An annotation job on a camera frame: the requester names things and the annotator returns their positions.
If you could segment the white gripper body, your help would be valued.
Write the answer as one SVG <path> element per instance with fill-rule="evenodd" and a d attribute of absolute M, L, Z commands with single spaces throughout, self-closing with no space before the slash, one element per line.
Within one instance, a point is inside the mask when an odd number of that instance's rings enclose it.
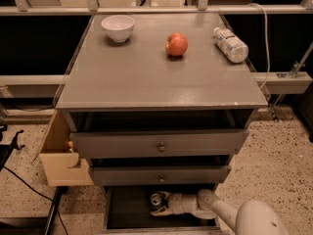
<path fill-rule="evenodd" d="M 196 195 L 182 193 L 172 194 L 167 201 L 172 214 L 193 213 L 198 209 L 198 199 Z"/>

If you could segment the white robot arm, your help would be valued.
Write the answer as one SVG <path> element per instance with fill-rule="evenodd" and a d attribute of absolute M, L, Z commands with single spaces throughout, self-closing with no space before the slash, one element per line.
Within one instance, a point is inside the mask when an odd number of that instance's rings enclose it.
<path fill-rule="evenodd" d="M 200 189 L 192 195 L 157 191 L 150 202 L 153 216 L 184 213 L 200 219 L 218 216 L 236 235 L 290 235 L 275 211 L 256 200 L 246 201 L 236 209 L 213 191 Z"/>

